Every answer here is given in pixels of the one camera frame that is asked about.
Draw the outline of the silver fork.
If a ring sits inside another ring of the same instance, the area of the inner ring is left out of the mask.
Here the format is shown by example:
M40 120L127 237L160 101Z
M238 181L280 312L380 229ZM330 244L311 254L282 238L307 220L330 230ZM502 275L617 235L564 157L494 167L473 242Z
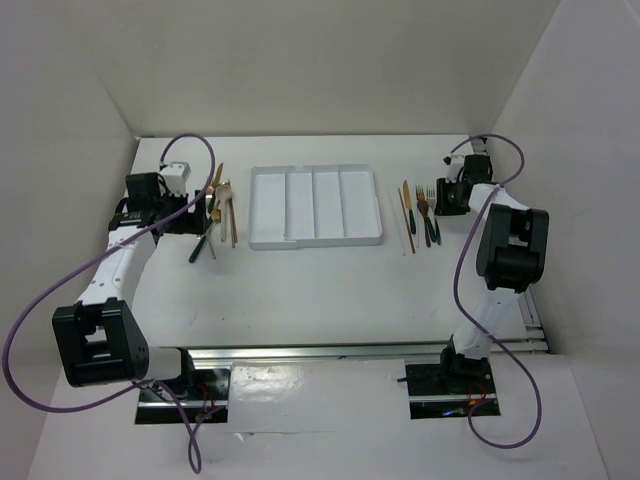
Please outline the silver fork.
M433 187L428 187L426 189L426 201L428 205L427 216L429 218L427 222L427 230L429 232L431 241L436 245L441 246L442 240L441 240L440 229L439 229L439 225L438 225L438 221L435 213L436 193Z

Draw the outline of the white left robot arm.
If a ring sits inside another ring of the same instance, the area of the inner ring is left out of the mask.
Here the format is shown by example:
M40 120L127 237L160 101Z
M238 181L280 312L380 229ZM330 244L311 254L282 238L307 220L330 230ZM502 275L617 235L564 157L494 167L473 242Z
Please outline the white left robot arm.
M107 258L70 306L59 307L52 326L67 381L73 387L119 381L161 380L176 399L196 390L197 374L182 348L148 344L132 305L145 265L166 234L201 235L205 201L188 210L185 162L159 172L130 174L126 197L108 225Z

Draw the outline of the gold fork green handle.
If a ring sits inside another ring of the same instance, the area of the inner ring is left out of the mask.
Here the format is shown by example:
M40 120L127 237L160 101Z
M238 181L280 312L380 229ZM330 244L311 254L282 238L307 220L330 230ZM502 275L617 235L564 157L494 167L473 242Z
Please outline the gold fork green handle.
M416 198L418 211L421 214L425 226L425 242L428 248L433 243L438 243L435 226L429 216L429 204L425 196L425 192L421 186L416 186Z

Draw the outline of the gold spoon green handle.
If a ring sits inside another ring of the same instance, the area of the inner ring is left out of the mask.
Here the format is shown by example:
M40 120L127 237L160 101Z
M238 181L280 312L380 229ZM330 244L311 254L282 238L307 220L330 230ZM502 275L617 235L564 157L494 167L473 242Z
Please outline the gold spoon green handle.
M204 245L209 241L209 237L213 228L219 223L220 223L220 212L218 209L214 209L210 215L210 218L207 221L205 232L198 240L195 248L193 249L193 251L191 252L188 258L189 263L193 264L197 261L202 249L204 248Z

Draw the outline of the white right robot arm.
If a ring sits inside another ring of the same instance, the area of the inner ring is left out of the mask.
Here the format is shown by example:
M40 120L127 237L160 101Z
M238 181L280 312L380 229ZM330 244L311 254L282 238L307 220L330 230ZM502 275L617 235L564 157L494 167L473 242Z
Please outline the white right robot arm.
M482 228L476 254L477 275L486 293L440 355L436 379L441 388L460 394L479 391L489 374L492 339L508 308L544 271L549 214L514 200L493 181L487 155L466 155L456 178L436 182L438 216L475 212Z

